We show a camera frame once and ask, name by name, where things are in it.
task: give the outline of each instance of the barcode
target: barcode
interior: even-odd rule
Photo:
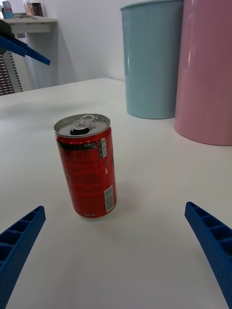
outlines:
[[[105,158],[107,156],[107,147],[105,137],[101,139],[101,147],[102,147],[102,157]]]
[[[114,193],[113,193],[113,185],[109,187],[109,189],[104,191],[105,194],[105,207],[106,211],[109,212],[112,208],[114,208]]]

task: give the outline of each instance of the can rim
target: can rim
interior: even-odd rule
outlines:
[[[156,3],[156,2],[184,2],[184,0],[151,0],[151,1],[145,1],[145,2],[137,2],[137,3],[132,3],[129,5],[125,5],[122,8],[120,8],[120,10],[124,10],[126,8],[132,7],[132,6],[136,6],[136,5],[143,5],[143,4],[149,4],[149,3]]]
[[[63,124],[64,122],[67,122],[71,119],[73,119],[75,116],[80,116],[80,115],[85,115],[85,114],[77,114],[77,115],[72,115],[72,116],[68,116],[68,117],[65,117],[65,118],[62,118],[60,119],[59,121],[56,122],[56,124],[54,125],[54,132],[56,135],[58,136],[61,136],[61,137],[65,137],[67,139],[83,139],[83,138],[86,138],[86,137],[90,137],[90,136],[94,136],[94,135],[98,135],[104,131],[106,131],[109,127],[110,127],[110,118],[108,118],[107,116],[105,115],[102,115],[102,114],[96,114],[94,113],[93,115],[97,115],[97,116],[103,116],[107,119],[107,126],[103,129],[103,130],[100,130],[99,132],[97,133],[92,133],[92,134],[86,134],[86,135],[65,135],[65,134],[61,134],[58,129],[60,128],[60,125]]]

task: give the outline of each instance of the white wall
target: white wall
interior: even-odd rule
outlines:
[[[10,0],[23,12],[22,0]],[[100,77],[124,80],[120,8],[136,0],[43,0],[45,16],[55,18],[51,33],[28,35],[29,45],[51,59],[32,60],[37,88]]]
[[[120,7],[132,0],[44,0],[58,20],[58,83],[124,79]]]

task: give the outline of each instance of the can label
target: can label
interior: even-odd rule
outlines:
[[[110,212],[116,204],[111,128],[88,138],[56,139],[76,212],[87,218]]]

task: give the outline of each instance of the pink bin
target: pink bin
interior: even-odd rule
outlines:
[[[175,129],[232,145],[232,0],[185,0]]]

